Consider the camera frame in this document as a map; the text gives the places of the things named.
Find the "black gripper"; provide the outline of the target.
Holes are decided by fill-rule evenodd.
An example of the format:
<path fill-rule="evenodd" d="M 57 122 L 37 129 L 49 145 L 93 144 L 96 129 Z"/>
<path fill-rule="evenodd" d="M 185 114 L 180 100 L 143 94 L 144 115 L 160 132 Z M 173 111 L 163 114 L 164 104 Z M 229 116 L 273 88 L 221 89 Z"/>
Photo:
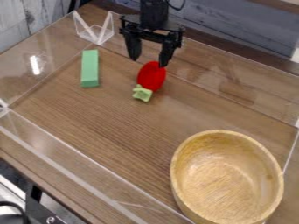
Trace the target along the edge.
<path fill-rule="evenodd" d="M 119 33 L 125 40 L 127 53 L 132 61 L 141 54 L 141 40 L 163 44 L 159 54 L 159 67 L 167 67 L 173 56 L 176 47 L 183 46 L 183 33 L 185 31 L 180 24 L 167 19 L 155 28 L 141 25 L 139 15 L 121 15 Z"/>

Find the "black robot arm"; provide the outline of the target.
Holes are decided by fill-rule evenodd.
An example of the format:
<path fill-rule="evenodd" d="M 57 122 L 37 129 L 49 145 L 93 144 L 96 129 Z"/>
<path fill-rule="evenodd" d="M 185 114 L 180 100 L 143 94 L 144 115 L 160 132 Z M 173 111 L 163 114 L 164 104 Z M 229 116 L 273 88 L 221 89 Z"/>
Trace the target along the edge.
<path fill-rule="evenodd" d="M 147 40 L 161 45 L 159 67 L 168 66 L 175 50 L 183 46 L 184 33 L 184 27 L 168 19 L 168 12 L 169 9 L 180 11 L 184 4 L 175 7 L 169 0 L 140 0 L 140 13 L 120 16 L 119 33 L 132 61 L 141 55 L 141 40 Z"/>

